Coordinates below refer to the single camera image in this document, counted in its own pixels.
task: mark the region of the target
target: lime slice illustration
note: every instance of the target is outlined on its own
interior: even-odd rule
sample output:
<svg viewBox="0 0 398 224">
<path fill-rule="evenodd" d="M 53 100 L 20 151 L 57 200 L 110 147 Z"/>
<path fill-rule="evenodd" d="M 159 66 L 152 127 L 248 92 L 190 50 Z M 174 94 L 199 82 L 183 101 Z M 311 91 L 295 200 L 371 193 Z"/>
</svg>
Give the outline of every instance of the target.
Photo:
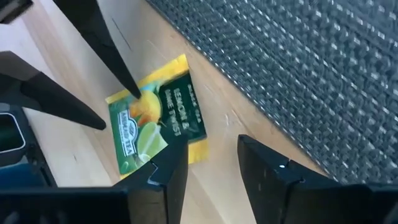
<svg viewBox="0 0 398 224">
<path fill-rule="evenodd" d="M 150 156 L 147 154 L 140 154 L 138 157 L 144 164 L 150 161 Z"/>
<path fill-rule="evenodd" d="M 120 168 L 120 173 L 127 174 L 129 171 L 130 171 L 129 162 L 124 161 Z"/>
<path fill-rule="evenodd" d="M 137 141 L 139 156 L 145 154 L 152 158 L 166 146 L 167 143 L 160 134 L 160 126 L 155 122 L 145 124 Z"/>
</svg>

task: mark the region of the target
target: green tea packet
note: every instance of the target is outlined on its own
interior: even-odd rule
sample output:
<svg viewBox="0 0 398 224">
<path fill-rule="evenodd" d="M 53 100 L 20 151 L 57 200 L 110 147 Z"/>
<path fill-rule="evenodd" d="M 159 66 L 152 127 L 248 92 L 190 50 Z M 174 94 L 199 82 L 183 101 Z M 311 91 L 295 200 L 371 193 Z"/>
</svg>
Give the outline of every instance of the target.
<svg viewBox="0 0 398 224">
<path fill-rule="evenodd" d="M 127 90 L 106 99 L 121 178 L 138 170 L 181 134 L 188 136 L 190 164 L 207 158 L 205 125 L 186 56 L 146 76 L 138 86 L 139 100 Z"/>
</svg>

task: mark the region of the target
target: black metal bracket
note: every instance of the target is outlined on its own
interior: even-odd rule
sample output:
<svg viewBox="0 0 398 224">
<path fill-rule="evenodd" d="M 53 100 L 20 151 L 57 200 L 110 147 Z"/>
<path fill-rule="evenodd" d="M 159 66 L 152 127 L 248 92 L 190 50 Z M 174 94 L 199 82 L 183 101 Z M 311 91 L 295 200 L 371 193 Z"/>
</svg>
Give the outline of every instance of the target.
<svg viewBox="0 0 398 224">
<path fill-rule="evenodd" d="M 116 48 L 97 0 L 53 1 L 119 82 L 140 98 L 141 92 Z"/>
<path fill-rule="evenodd" d="M 113 187 L 0 190 L 0 223 L 177 224 L 187 175 L 188 141 L 179 136 Z"/>
<path fill-rule="evenodd" d="M 398 186 L 341 185 L 246 135 L 243 182 L 258 224 L 397 222 Z"/>
</svg>

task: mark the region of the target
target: dark blue object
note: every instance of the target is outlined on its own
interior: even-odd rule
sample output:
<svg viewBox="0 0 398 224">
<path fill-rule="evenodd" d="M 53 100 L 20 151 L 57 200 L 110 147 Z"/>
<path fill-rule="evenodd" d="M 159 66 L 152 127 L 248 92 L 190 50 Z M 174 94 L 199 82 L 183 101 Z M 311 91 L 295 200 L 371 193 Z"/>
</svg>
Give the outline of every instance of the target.
<svg viewBox="0 0 398 224">
<path fill-rule="evenodd" d="M 0 190 L 24 187 L 48 187 L 29 163 L 0 168 Z"/>
</svg>

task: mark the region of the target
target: lemon illustration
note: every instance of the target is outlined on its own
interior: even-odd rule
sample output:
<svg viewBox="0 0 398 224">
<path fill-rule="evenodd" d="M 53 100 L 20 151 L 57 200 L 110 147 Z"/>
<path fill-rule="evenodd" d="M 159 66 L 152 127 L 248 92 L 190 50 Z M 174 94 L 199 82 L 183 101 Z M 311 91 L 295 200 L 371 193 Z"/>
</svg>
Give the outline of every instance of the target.
<svg viewBox="0 0 398 224">
<path fill-rule="evenodd" d="M 160 134 L 160 126 L 155 122 L 145 124 L 137 140 L 137 151 L 140 159 L 145 160 L 146 156 L 152 158 L 166 146 L 167 142 Z"/>
<path fill-rule="evenodd" d="M 147 122 L 158 122 L 162 107 L 155 93 L 148 90 L 141 91 L 141 98 L 133 102 L 130 107 L 130 116 L 136 118 L 141 116 L 137 122 L 138 126 L 142 126 Z"/>
</svg>

